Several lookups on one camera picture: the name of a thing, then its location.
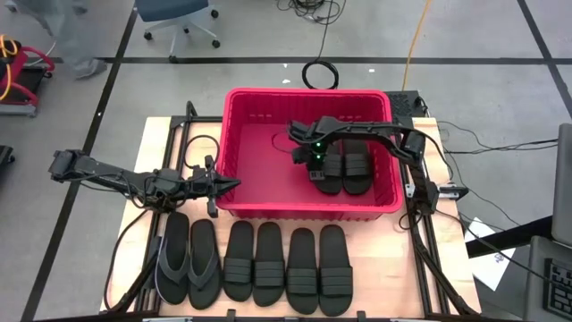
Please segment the black bar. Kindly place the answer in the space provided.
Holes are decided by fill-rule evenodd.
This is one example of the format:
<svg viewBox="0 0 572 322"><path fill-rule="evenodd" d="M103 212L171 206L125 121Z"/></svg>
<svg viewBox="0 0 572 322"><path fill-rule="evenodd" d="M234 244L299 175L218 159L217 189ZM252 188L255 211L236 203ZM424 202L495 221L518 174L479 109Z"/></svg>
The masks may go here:
<svg viewBox="0 0 572 322"><path fill-rule="evenodd" d="M530 243L534 236L552 239L552 216L546 216L533 222L508 229L507 231L476 237L466 242L467 254L470 258L481 257L517 248Z"/></svg>

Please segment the black rubber slide sandal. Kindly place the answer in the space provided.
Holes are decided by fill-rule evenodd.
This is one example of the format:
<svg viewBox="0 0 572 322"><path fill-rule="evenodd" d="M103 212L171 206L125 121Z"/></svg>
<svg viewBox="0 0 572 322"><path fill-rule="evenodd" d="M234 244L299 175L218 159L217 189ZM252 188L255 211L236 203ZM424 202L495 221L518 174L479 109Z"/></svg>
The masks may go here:
<svg viewBox="0 0 572 322"><path fill-rule="evenodd" d="M223 289L233 301L246 301L252 293L254 229L247 221L235 222L223 259Z"/></svg>
<svg viewBox="0 0 572 322"><path fill-rule="evenodd" d="M354 290L345 233L338 225L321 230L319 251L320 309L327 317L337 317L348 310Z"/></svg>
<svg viewBox="0 0 572 322"><path fill-rule="evenodd" d="M317 278L315 236L307 228L296 229L290 238L285 290L288 303L298 313L310 315L316 311Z"/></svg>
<svg viewBox="0 0 572 322"><path fill-rule="evenodd" d="M362 195L369 191L373 182L372 158L367 144L362 140L344 140L344 176L342 184L349 195Z"/></svg>
<svg viewBox="0 0 572 322"><path fill-rule="evenodd" d="M313 182L318 190L328 195L336 195L342 188L342 157L337 142L327 147L323 171L325 179Z"/></svg>
<svg viewBox="0 0 572 322"><path fill-rule="evenodd" d="M266 222L258 227L254 264L254 302L259 307L271 306L282 297L285 285L282 232L278 224Z"/></svg>

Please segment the white paper sheet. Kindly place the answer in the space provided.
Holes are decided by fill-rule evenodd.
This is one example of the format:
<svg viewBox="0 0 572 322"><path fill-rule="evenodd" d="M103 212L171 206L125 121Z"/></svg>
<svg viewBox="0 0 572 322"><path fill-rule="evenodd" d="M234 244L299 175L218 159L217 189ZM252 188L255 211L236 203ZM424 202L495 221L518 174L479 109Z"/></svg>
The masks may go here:
<svg viewBox="0 0 572 322"><path fill-rule="evenodd" d="M475 217L470 222L468 228L479 238L495 233L489 225L485 224L478 217ZM472 265L473 276L492 291L497 289L509 265L509 261L500 253L471 258L469 261Z"/></svg>

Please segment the red plastic bin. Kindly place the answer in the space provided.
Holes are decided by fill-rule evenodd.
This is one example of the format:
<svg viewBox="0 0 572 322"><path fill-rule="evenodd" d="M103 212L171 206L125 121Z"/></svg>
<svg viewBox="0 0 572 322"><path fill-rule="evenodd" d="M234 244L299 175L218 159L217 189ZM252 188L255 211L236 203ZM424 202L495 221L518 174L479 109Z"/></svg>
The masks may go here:
<svg viewBox="0 0 572 322"><path fill-rule="evenodd" d="M236 88L223 110L217 171L240 185L217 200L241 218L373 221L404 201L399 161L378 142L368 142L373 185L364 194L326 195L293 163L290 121L310 124L321 116L341 121L390 122L391 103L380 90Z"/></svg>

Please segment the black keyboard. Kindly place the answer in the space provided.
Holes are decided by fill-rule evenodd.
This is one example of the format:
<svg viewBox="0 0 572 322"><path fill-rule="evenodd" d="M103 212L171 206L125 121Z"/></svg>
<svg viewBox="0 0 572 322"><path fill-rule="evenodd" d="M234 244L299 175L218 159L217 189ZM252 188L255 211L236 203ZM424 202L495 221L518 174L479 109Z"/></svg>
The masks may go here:
<svg viewBox="0 0 572 322"><path fill-rule="evenodd" d="M572 322L572 264L546 258L544 275L548 282L543 287L543 308Z"/></svg>

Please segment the black perforated box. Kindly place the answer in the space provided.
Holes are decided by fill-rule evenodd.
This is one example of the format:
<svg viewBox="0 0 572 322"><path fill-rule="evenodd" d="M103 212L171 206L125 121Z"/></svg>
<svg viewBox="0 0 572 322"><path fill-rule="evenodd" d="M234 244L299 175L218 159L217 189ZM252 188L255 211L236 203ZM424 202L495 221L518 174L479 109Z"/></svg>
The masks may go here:
<svg viewBox="0 0 572 322"><path fill-rule="evenodd" d="M386 91L393 118L426 117L427 106L417 90Z"/></svg>

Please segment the red cart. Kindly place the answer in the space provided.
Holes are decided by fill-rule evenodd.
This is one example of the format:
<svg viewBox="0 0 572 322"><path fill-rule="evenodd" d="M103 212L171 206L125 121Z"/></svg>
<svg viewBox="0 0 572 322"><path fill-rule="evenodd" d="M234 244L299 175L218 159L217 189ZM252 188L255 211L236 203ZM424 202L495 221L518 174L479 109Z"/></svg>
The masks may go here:
<svg viewBox="0 0 572 322"><path fill-rule="evenodd" d="M53 60L43 52L0 35L0 115L35 117L41 82L54 70Z"/></svg>

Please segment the grey desk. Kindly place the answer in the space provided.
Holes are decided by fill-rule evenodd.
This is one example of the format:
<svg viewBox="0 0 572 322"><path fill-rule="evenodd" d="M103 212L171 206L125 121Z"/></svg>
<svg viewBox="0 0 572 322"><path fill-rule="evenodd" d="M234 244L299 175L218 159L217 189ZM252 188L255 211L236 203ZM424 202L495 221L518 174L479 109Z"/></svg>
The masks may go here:
<svg viewBox="0 0 572 322"><path fill-rule="evenodd" d="M557 240L535 236L530 244L524 320L532 322L569 322L543 308L543 287L548 279L544 275L544 260L555 258L572 264L572 247Z"/></svg>

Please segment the grey monitor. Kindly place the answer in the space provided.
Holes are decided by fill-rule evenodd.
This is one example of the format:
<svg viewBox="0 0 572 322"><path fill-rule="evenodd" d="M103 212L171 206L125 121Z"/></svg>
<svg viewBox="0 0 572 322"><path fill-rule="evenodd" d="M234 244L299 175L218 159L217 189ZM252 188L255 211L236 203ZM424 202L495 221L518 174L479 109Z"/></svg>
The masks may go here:
<svg viewBox="0 0 572 322"><path fill-rule="evenodd" d="M559 126L552 236L572 247L572 123Z"/></svg>

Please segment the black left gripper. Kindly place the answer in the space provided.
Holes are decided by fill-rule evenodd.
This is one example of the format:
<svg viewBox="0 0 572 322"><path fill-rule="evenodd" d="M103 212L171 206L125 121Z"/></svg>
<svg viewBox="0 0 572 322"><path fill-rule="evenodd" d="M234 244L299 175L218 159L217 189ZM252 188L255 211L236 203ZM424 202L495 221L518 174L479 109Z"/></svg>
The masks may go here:
<svg viewBox="0 0 572 322"><path fill-rule="evenodd" d="M211 218L218 217L218 208L215 205L215 180L213 175L215 161L211 155L205 156L205 166L193 165L192 175L188 179L189 192L188 199L207 198L206 211ZM217 177L217 196L222 197L226 193L233 191L241 184L240 179L219 175Z"/></svg>

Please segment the blue office chair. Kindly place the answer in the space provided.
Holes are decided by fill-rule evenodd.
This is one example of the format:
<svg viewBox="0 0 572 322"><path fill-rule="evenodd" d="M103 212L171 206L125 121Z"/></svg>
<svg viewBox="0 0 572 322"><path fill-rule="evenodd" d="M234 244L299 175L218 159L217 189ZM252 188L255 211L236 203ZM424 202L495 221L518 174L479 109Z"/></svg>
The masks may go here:
<svg viewBox="0 0 572 322"><path fill-rule="evenodd" d="M153 31L174 27L168 55L168 62L171 64L178 63L175 54L177 38L181 33L188 35L190 27L202 30L209 35L212 38L213 48L219 48L221 45L220 40L211 30L200 26L191 18L192 14L207 9L212 19L218 19L220 13L209 3L209 0L135 0L135 7L143 22L155 23L145 28L143 37L146 41L153 39Z"/></svg>

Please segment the person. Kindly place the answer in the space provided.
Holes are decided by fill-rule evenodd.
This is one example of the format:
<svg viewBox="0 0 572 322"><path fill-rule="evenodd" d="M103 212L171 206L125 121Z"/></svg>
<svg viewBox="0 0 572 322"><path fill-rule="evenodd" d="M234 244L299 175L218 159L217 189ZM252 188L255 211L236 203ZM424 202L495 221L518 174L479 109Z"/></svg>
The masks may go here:
<svg viewBox="0 0 572 322"><path fill-rule="evenodd" d="M93 47L78 18L81 7L76 0L13 0L21 13L37 21L55 42L64 64L76 80L87 79L106 70L96 59Z"/></svg>

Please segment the dark grey flip-flop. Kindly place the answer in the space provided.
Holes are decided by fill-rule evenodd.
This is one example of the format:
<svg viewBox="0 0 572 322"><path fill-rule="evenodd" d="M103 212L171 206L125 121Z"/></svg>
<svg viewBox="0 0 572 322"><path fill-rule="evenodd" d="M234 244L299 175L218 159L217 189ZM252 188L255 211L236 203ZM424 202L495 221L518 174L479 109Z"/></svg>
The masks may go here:
<svg viewBox="0 0 572 322"><path fill-rule="evenodd" d="M158 258L155 282L162 301L176 305L187 296L189 271L189 219L172 212L166 220Z"/></svg>
<svg viewBox="0 0 572 322"><path fill-rule="evenodd" d="M207 309L223 288L223 271L214 224L208 219L190 227L189 302L194 309Z"/></svg>

